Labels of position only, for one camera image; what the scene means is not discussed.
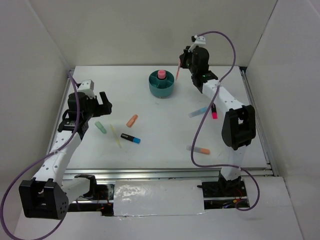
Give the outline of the thin orange pen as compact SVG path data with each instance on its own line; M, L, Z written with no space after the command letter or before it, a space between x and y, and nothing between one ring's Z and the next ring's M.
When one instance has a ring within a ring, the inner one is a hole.
M177 71L176 71L176 74L175 74L175 81L178 80L179 73L180 73L180 67L181 67L181 61L179 60L178 65L177 65Z

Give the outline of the pink capped marker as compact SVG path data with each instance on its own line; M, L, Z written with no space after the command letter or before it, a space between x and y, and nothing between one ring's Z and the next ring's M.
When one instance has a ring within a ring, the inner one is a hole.
M158 70L157 78L160 80L164 80L167 77L167 73L164 69Z

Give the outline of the thin yellow pen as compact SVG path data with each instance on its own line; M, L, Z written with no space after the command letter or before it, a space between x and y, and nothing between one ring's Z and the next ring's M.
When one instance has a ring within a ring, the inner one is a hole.
M122 145L121 145L121 143L120 143L120 140L119 140L119 138L118 138L118 135L117 135L117 133L116 133L115 128L113 127L113 125L112 125L111 123L109 124L109 126L110 126L110 129L111 129L111 131L112 131L112 134L113 134L113 136L114 136L114 138L115 138L115 140L116 140L117 145L118 145L119 148L121 149L121 148L122 148Z

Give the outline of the grey orange highlighter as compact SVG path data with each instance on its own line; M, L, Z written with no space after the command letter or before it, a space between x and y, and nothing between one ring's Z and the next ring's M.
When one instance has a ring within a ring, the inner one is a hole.
M187 145L187 146L186 146L186 150L192 151L192 146L191 146L191 145ZM207 149L207 148L202 148L202 147L197 147L197 146L195 146L195 147L193 148L193 151L194 151L195 153L200 153L200 154L204 154L204 155L209 155L209 154L211 153L209 149Z

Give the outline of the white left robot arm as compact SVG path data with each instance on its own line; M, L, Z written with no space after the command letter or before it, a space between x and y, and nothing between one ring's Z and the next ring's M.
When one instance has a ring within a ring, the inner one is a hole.
M27 218L61 220L69 205L83 196L97 197L99 187L94 175L78 174L68 183L63 177L69 162L89 129L91 118L110 115L112 103L105 92L100 92L102 103L96 96L84 92L71 93L67 110L58 126L55 143L43 165L30 180L19 185L19 195Z

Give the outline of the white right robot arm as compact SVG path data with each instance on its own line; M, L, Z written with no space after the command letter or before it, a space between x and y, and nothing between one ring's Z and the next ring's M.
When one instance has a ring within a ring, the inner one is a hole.
M227 166L219 171L218 190L230 196L241 184L241 169L247 146L256 137L255 109L232 96L209 70L209 52L204 47L186 46L179 56L180 67L191 73L193 85L223 113L221 137L230 148Z

